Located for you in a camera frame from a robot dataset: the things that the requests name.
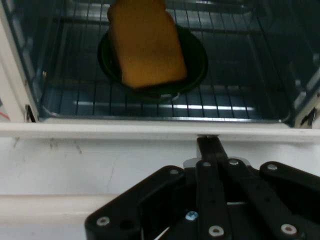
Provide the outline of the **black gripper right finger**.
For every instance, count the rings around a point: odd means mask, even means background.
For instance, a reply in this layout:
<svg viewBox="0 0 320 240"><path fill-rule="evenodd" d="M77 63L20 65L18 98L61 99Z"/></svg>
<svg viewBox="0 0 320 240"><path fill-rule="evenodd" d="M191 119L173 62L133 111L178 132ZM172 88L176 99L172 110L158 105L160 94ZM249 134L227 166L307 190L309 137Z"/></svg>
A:
<svg viewBox="0 0 320 240"><path fill-rule="evenodd" d="M209 140L209 157L218 166L226 200L232 208L232 229L238 239L318 240L320 179L279 162L256 170L228 158L217 137Z"/></svg>

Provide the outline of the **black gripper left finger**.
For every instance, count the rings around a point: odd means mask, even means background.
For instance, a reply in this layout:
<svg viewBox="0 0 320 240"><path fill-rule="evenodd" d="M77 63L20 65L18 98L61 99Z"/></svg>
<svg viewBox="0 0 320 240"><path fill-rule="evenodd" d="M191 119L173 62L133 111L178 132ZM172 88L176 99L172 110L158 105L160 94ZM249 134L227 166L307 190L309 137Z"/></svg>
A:
<svg viewBox="0 0 320 240"><path fill-rule="evenodd" d="M85 222L89 240L229 240L232 237L217 137L197 139L200 160L162 167L102 206Z"/></svg>

